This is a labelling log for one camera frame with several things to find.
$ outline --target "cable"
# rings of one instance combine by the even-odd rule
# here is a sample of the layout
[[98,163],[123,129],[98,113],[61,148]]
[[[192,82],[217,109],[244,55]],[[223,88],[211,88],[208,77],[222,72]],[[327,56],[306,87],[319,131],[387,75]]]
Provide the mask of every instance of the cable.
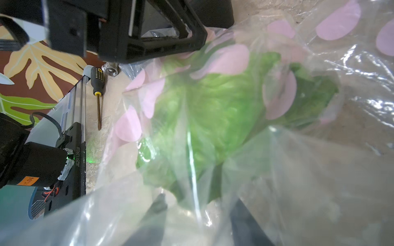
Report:
[[44,113],[41,113],[41,112],[33,112],[33,113],[30,115],[30,121],[31,121],[32,123],[31,123],[30,125],[28,125],[28,126],[22,126],[23,129],[28,129],[28,128],[33,128],[33,127],[34,127],[35,122],[34,122],[34,117],[33,117],[33,115],[42,116],[42,117],[46,118],[47,120],[49,120],[50,122],[52,122],[52,123],[56,126],[56,128],[58,129],[58,131],[59,131],[59,136],[60,136],[60,137],[63,136],[63,133],[61,132],[61,126],[60,126],[60,124],[59,124],[55,119],[53,119],[51,116],[49,116],[49,115],[47,115],[47,114],[44,114]]
[[51,193],[53,192],[53,190],[55,189],[55,185],[53,185],[52,190],[49,192],[49,194],[46,196],[44,202],[46,202],[46,200],[48,199],[48,197],[51,195]]

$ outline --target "screwdriver shaft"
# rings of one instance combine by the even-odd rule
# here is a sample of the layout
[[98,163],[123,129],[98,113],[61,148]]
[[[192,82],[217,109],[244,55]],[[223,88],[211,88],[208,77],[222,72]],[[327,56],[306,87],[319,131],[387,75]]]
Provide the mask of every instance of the screwdriver shaft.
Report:
[[97,95],[97,128],[101,130],[100,95]]

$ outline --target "screwdriver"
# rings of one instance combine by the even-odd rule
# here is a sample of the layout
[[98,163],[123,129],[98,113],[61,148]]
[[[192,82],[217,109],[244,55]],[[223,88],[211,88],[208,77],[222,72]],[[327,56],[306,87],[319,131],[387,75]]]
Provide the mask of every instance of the screwdriver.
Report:
[[93,94],[97,97],[97,128],[101,130],[101,113],[100,113],[100,97],[103,95],[104,89],[104,73],[101,68],[92,67],[90,75],[91,84],[93,86]]

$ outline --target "plastic bag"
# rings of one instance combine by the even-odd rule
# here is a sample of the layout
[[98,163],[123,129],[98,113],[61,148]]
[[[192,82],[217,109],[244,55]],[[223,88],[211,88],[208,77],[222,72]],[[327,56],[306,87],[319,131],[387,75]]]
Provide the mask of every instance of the plastic bag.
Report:
[[297,27],[308,48],[330,70],[346,73],[346,98],[394,128],[394,2],[327,0]]
[[[269,32],[282,18],[149,63],[116,111],[97,189],[6,245],[390,244],[390,160],[300,134],[335,119],[347,74],[303,35]],[[240,199],[253,217],[237,224]]]

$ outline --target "black mount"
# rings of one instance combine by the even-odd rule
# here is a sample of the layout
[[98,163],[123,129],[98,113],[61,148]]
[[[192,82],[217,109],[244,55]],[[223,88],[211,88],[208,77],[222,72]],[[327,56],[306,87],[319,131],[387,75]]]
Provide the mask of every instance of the black mount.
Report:
[[81,143],[81,124],[75,122],[64,135],[65,142],[59,139],[56,147],[71,149],[73,155],[69,158],[74,159],[74,165],[62,182],[59,193],[55,197],[48,197],[45,204],[45,216],[86,194],[86,145],[85,142]]
[[[172,24],[178,37],[141,37],[146,1]],[[198,50],[207,37],[187,0],[6,0],[0,3],[0,13],[46,26],[54,50],[79,56],[90,50],[109,62]]]

